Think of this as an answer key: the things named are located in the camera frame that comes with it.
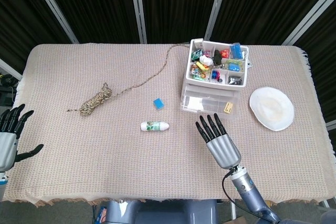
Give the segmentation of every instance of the blue eraser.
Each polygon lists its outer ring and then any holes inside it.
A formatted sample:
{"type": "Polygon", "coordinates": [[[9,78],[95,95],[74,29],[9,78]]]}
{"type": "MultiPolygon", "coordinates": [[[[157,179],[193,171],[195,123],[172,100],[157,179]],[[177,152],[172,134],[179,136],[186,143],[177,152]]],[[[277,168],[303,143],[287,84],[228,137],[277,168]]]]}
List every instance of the blue eraser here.
{"type": "Polygon", "coordinates": [[[153,101],[156,109],[160,110],[164,107],[163,102],[161,101],[160,98],[157,98],[156,100],[153,101]]]}

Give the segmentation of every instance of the red object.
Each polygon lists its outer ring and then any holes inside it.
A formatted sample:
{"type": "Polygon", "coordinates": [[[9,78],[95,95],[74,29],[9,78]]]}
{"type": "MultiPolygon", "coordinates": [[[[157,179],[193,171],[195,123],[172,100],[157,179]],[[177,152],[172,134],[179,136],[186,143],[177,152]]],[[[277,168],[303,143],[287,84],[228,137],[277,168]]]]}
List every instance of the red object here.
{"type": "Polygon", "coordinates": [[[223,59],[228,59],[228,58],[230,58],[230,52],[229,52],[229,49],[224,49],[224,50],[222,50],[220,54],[222,55],[222,58],[223,58],[223,59]]]}

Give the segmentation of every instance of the beige tablecloth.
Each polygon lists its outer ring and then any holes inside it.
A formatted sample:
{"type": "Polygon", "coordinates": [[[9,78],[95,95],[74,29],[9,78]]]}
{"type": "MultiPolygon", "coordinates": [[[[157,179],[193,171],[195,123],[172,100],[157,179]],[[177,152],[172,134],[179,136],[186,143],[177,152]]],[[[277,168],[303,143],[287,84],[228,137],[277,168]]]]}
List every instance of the beige tablecloth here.
{"type": "MultiPolygon", "coordinates": [[[[226,174],[195,128],[197,114],[182,112],[180,95],[188,49],[171,50],[168,65],[145,85],[97,107],[76,109],[104,82],[113,92],[140,83],[164,64],[170,45],[40,45],[29,56],[15,105],[33,109],[19,151],[43,143],[34,158],[8,172],[7,200],[225,198],[226,174]],[[165,107],[157,111],[153,100],[165,107]],[[140,123],[165,121],[164,132],[141,132],[140,123]]],[[[241,163],[265,199],[317,201],[336,195],[332,146],[310,77],[296,47],[250,46],[253,67],[235,120],[223,123],[242,154],[241,163]],[[293,102],[293,124],[280,132],[262,126],[248,101],[269,86],[293,102]]],[[[235,188],[228,193],[239,198],[235,188]]]]}

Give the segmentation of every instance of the storage box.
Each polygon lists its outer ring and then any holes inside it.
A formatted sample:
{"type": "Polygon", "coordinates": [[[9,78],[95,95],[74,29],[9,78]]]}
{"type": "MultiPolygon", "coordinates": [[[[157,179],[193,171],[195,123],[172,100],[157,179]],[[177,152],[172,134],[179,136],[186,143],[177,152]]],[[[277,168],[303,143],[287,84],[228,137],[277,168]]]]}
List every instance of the storage box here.
{"type": "MultiPolygon", "coordinates": [[[[221,51],[230,48],[230,46],[231,44],[204,41],[202,39],[193,39],[191,41],[181,92],[181,107],[184,111],[217,113],[223,119],[234,119],[236,117],[239,109],[240,90],[246,86],[247,81],[248,47],[240,46],[245,54],[244,59],[240,60],[242,62],[241,72],[216,69],[216,71],[219,71],[221,78],[223,78],[222,83],[212,79],[209,79],[209,81],[195,80],[190,72],[191,55],[198,48],[209,50],[213,55],[216,49],[221,51]],[[230,75],[239,76],[243,81],[242,85],[227,84],[227,78],[230,75]],[[230,113],[225,113],[224,108],[228,102],[232,103],[233,107],[230,113]]],[[[222,64],[225,64],[226,61],[227,59],[222,59],[222,64]]]]}

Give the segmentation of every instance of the yellow label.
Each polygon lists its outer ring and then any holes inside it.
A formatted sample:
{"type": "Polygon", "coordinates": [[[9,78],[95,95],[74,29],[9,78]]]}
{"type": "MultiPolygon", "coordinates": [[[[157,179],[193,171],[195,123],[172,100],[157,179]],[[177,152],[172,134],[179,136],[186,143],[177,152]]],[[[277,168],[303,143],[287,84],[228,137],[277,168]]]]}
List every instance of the yellow label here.
{"type": "Polygon", "coordinates": [[[233,103],[227,102],[224,108],[224,112],[230,114],[232,111],[233,103]]]}

